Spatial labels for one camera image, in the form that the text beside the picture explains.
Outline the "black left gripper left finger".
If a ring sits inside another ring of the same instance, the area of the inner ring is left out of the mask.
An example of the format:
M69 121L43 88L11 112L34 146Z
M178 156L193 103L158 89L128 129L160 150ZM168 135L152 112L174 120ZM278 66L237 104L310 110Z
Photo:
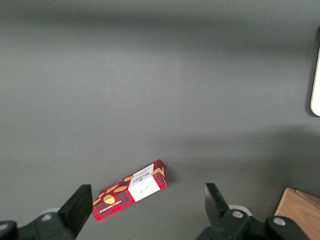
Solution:
M57 212L39 215L17 227L13 220L0 222L2 240L74 240L93 210L92 186L82 184Z

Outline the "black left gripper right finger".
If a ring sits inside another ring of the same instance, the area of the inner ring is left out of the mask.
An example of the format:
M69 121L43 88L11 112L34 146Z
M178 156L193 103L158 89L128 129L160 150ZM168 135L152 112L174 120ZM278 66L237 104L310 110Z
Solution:
M308 240L292 219L268 216L264 222L240 208L231 208L215 183L205 184L205 211L210 226L198 240Z

